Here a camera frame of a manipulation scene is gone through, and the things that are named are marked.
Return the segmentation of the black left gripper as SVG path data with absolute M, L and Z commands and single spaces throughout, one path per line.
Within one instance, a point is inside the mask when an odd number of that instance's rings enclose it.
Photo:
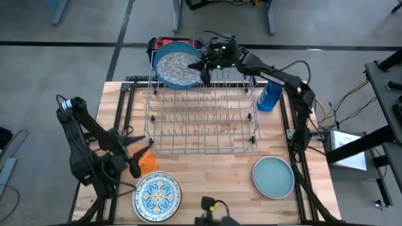
M 115 129 L 100 130 L 100 148 L 107 151 L 101 169 L 107 178 L 115 178 L 126 168 L 129 169 L 133 178 L 141 176 L 139 162 L 151 146 L 144 146 L 133 154 L 129 153 L 128 147 L 144 138 L 145 136 L 127 137 L 119 134 Z

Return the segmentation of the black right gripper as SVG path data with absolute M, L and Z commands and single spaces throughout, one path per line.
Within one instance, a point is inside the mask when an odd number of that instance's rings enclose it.
M 200 78 L 205 85 L 210 85 L 210 70 L 236 67 L 240 64 L 242 48 L 208 48 L 204 51 L 204 62 L 191 63 L 188 68 L 200 71 Z

